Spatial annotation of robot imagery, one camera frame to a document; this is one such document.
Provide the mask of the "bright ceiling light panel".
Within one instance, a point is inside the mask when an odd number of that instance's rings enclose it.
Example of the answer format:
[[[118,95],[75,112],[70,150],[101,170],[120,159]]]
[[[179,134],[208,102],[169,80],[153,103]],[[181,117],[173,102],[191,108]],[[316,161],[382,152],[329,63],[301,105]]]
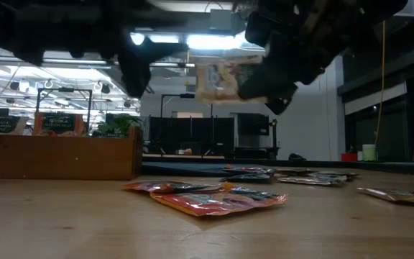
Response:
[[[145,39],[153,42],[162,43],[185,43],[190,49],[195,50],[249,50],[249,51],[264,51],[263,47],[249,43],[245,39],[244,32],[240,32],[234,36],[222,35],[143,35],[141,33],[131,33],[131,39],[135,44],[141,45]]]

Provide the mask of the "wooden three-compartment tray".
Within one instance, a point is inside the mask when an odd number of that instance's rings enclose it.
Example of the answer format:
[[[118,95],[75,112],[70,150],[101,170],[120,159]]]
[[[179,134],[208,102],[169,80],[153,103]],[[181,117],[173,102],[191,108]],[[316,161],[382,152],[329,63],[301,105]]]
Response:
[[[0,179],[130,181],[142,148],[138,127],[125,139],[0,135]]]

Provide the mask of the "long ceiling light tube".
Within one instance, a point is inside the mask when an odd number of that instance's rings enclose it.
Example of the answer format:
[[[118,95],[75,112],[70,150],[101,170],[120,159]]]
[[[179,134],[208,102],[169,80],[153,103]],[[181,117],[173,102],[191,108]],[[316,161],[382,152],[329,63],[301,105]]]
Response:
[[[25,65],[31,65],[27,61],[15,58],[12,56],[0,56],[0,63],[23,63]],[[89,66],[112,66],[118,65],[118,61],[105,61],[105,60],[75,60],[75,59],[57,59],[57,58],[45,58],[40,65],[89,65]],[[169,63],[158,62],[151,63],[150,67],[156,68],[195,68],[194,63]]]

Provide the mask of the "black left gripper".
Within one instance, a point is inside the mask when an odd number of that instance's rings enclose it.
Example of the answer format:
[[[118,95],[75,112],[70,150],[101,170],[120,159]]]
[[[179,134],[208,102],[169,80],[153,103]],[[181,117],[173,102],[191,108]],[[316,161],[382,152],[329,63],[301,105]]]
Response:
[[[150,81],[150,63],[189,47],[179,42],[153,42],[144,38],[140,45],[130,33],[142,21],[145,2],[47,2],[46,50],[68,51],[74,58],[96,52],[103,58],[118,55],[121,80],[126,93],[141,98]]]

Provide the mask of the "black metal gantry frame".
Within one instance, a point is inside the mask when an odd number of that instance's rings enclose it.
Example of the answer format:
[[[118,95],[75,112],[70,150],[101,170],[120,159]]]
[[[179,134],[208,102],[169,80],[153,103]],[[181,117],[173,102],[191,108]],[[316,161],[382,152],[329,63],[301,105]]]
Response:
[[[194,94],[163,94],[160,99],[158,141],[176,154],[212,153],[213,104],[201,103]]]

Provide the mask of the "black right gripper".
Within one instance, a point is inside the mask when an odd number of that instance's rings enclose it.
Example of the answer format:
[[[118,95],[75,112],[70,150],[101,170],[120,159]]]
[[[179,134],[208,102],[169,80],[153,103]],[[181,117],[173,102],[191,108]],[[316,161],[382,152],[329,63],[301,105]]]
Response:
[[[341,7],[259,6],[248,17],[245,38],[266,54],[238,96],[267,97],[265,106],[280,115],[298,90],[294,83],[312,83],[341,52]]]

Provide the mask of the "black partition panels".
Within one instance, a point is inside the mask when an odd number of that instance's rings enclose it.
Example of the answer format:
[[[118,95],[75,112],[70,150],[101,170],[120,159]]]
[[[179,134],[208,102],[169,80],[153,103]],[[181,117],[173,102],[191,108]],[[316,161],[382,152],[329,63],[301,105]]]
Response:
[[[194,155],[230,155],[234,151],[234,118],[168,118],[149,120],[149,153],[174,155],[190,149]]]

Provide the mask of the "black monitor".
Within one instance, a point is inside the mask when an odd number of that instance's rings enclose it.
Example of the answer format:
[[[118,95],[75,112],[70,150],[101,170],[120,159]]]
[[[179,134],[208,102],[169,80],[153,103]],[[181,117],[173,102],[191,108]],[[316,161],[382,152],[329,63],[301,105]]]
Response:
[[[268,136],[269,122],[269,117],[263,114],[237,114],[238,133],[240,135]]]

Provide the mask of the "green potted plant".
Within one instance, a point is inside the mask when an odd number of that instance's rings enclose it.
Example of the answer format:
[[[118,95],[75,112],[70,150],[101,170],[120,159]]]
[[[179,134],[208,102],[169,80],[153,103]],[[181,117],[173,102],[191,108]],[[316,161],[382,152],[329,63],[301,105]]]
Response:
[[[127,138],[130,127],[142,127],[142,120],[129,114],[107,114],[106,121],[98,123],[92,137]]]

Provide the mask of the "pale green cup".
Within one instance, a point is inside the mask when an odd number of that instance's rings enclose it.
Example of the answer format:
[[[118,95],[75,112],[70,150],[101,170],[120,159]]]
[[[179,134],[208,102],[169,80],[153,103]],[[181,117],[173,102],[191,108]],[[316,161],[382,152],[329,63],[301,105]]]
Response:
[[[363,161],[376,161],[377,151],[375,144],[363,144],[362,145],[362,160]]]

